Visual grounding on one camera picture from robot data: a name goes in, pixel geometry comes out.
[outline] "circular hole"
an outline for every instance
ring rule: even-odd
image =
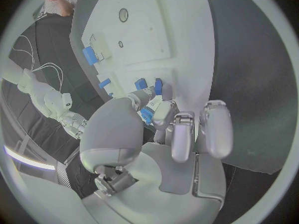
[[[121,22],[126,22],[128,20],[129,14],[125,8],[122,8],[119,13],[119,18]]]

